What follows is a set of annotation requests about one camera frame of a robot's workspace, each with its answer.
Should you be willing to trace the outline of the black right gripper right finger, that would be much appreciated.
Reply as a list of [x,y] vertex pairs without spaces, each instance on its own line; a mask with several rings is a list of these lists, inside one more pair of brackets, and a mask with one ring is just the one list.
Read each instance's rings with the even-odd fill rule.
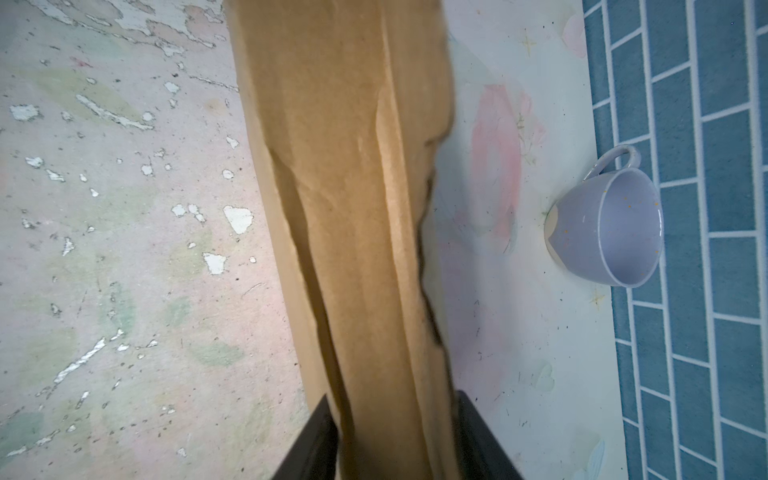
[[456,391],[457,449],[462,479],[522,480],[469,396]]

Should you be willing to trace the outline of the brown cardboard box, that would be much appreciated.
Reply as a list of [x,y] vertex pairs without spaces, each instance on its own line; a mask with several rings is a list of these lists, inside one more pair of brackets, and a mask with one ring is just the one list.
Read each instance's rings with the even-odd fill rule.
[[453,120],[437,1],[230,1],[259,191],[307,401],[354,479],[457,479],[420,227]]

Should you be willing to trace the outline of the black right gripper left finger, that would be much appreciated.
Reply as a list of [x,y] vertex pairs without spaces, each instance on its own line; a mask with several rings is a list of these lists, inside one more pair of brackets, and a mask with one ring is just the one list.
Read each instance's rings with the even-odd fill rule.
[[273,475],[274,480],[330,480],[337,470],[339,432],[326,396],[318,402]]

